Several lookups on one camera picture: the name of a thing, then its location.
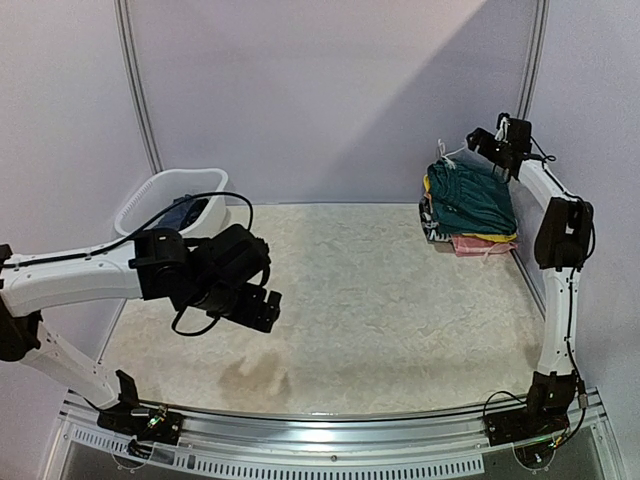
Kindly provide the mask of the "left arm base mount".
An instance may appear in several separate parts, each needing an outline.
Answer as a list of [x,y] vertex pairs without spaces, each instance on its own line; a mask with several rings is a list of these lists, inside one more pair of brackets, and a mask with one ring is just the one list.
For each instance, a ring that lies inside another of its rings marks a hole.
[[148,460],[155,444],[177,446],[185,417],[160,404],[155,408],[141,405],[135,380],[122,370],[115,371],[120,391],[117,402],[109,408],[98,408],[97,425],[130,437],[128,455]]

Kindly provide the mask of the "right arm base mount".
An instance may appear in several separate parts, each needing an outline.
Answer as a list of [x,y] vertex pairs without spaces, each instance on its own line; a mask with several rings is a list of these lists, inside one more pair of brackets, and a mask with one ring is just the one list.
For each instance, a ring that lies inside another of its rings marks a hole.
[[517,408],[490,413],[482,422],[491,446],[511,444],[518,461],[533,467],[550,460],[584,423],[588,395],[581,375],[533,374],[526,398]]

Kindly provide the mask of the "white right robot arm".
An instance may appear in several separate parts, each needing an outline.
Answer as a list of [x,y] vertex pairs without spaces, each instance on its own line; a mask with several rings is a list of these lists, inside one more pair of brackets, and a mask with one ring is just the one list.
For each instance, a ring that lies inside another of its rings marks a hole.
[[574,337],[581,270],[594,236],[593,207],[572,194],[540,155],[477,128],[466,136],[470,150],[508,172],[544,209],[534,241],[534,260],[542,271],[545,327],[536,372],[544,376],[578,375]]

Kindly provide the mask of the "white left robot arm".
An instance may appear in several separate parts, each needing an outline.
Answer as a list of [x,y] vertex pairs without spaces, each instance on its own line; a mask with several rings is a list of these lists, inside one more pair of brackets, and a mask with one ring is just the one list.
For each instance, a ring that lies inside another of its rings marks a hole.
[[46,328],[45,309],[104,299],[167,299],[176,315],[190,308],[268,333],[281,293],[265,287],[269,246],[234,224],[213,237],[142,230],[94,249],[25,256],[1,247],[1,359],[18,362],[108,411],[128,434],[148,426],[132,377],[108,369]]

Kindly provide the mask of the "navy blue garment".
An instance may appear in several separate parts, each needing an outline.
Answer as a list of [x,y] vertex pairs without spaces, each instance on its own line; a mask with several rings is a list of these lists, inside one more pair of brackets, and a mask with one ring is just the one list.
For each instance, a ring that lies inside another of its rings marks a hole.
[[199,218],[208,202],[207,197],[196,199],[191,195],[185,195],[176,198],[172,202],[174,208],[165,212],[153,225],[153,228],[184,230]]

